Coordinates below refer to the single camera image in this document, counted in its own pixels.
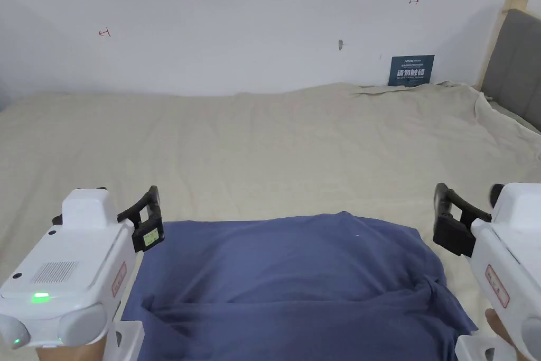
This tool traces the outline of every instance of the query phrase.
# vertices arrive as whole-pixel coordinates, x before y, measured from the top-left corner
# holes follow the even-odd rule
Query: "blue cloth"
[[[139,361],[452,360],[476,330],[418,231],[335,215],[164,224],[123,320]]]

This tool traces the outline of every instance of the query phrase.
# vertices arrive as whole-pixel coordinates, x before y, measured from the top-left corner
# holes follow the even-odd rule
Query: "hand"
[[[40,361],[102,361],[107,336],[82,347],[36,348]]]
[[[511,340],[509,333],[507,333],[505,327],[503,326],[503,323],[496,314],[496,311],[494,309],[487,309],[485,311],[485,316],[487,317],[490,328],[494,331],[494,333],[496,333],[503,340],[505,340],[515,348],[515,351],[517,352],[517,361],[528,361],[528,359],[518,351],[517,347],[513,343],[513,340]]]

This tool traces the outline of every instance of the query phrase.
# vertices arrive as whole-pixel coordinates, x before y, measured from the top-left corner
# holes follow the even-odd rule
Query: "green led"
[[[45,303],[50,300],[49,294],[46,292],[38,292],[32,296],[32,303]]]

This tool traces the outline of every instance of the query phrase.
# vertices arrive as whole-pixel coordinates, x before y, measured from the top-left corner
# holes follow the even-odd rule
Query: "headboard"
[[[527,2],[505,1],[480,90],[541,129],[541,20]]]

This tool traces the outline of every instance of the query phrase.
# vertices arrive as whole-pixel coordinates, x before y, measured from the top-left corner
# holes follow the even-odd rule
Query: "black clamp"
[[[460,221],[451,214],[452,205],[462,210]],[[492,216],[460,198],[445,183],[438,183],[434,191],[434,236],[432,241],[455,255],[471,257],[475,236],[471,232],[474,220],[492,221]]]

